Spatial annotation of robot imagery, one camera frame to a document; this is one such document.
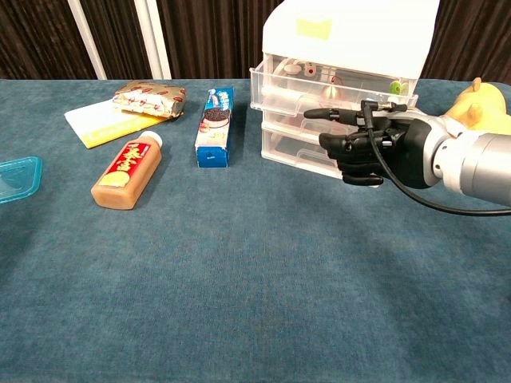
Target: bottle label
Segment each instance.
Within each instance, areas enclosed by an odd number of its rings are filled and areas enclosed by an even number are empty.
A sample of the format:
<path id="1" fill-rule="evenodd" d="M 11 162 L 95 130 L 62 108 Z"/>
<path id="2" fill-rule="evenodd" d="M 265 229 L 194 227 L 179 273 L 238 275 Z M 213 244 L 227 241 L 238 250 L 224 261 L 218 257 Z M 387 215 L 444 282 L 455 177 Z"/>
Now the bottle label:
<path id="1" fill-rule="evenodd" d="M 133 142 L 126 146 L 125 150 L 122 151 L 110 169 L 101 178 L 99 184 L 117 188 L 126 186 L 149 148 L 151 148 L 150 144 L 141 142 Z"/>

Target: plush toy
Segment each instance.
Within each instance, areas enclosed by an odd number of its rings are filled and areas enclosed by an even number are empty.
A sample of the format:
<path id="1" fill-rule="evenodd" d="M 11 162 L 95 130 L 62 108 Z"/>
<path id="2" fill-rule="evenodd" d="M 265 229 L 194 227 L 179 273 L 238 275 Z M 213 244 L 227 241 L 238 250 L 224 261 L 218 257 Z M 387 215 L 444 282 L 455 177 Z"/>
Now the plush toy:
<path id="1" fill-rule="evenodd" d="M 505 100 L 497 87 L 481 82 L 477 77 L 460 93 L 447 116 L 470 130 L 511 135 L 511 116 L 505 111 Z"/>

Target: plastic bottle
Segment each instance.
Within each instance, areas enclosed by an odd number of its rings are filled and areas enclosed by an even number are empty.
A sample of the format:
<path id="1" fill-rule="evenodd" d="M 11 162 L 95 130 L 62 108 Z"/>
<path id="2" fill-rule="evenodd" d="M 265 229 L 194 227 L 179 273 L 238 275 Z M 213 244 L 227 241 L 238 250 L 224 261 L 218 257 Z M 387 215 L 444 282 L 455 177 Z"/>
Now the plastic bottle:
<path id="1" fill-rule="evenodd" d="M 91 189 L 99 206 L 133 209 L 161 161 L 161 137 L 143 132 L 128 141 Z"/>

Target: black cable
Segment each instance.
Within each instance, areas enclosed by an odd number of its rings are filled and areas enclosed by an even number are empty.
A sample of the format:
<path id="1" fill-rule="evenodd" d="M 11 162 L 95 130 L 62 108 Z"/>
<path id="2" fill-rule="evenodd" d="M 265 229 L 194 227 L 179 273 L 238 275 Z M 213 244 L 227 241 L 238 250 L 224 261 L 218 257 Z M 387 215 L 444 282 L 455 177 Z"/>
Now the black cable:
<path id="1" fill-rule="evenodd" d="M 455 214 L 455 215 L 468 215 L 473 217 L 497 217 L 497 216 L 503 216 L 503 215 L 511 215 L 511 209 L 502 209 L 502 210 L 464 210 L 464 209 L 457 209 L 454 207 L 447 207 L 444 205 L 440 205 L 438 203 L 430 202 L 427 199 L 423 199 L 421 196 L 413 193 L 410 191 L 400 180 L 398 180 L 398 177 L 395 176 L 395 174 L 390 170 L 389 165 L 386 164 L 385 160 L 383 159 L 382 153 L 378 150 L 378 146 L 376 145 L 376 142 L 374 141 L 374 133 L 373 129 L 367 129 L 367 132 L 369 134 L 369 141 L 370 146 L 373 148 L 374 155 L 376 158 L 378 158 L 379 163 L 382 165 L 383 170 L 388 175 L 390 180 L 396 185 L 396 187 L 403 193 L 405 193 L 407 196 L 409 196 L 411 199 L 413 199 L 415 202 L 420 203 L 423 206 L 429 207 L 434 210 L 442 211 L 444 213 L 449 214 Z"/>

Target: food wrapper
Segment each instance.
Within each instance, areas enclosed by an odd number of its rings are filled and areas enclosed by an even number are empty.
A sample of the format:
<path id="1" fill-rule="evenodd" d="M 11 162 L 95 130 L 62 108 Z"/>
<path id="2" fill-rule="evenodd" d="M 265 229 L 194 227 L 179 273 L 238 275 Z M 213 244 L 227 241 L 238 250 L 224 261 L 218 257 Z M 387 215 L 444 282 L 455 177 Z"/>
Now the food wrapper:
<path id="1" fill-rule="evenodd" d="M 183 114 L 185 100 L 186 91 L 180 86 L 146 81 L 129 82 L 112 99 L 121 109 L 172 119 Z"/>

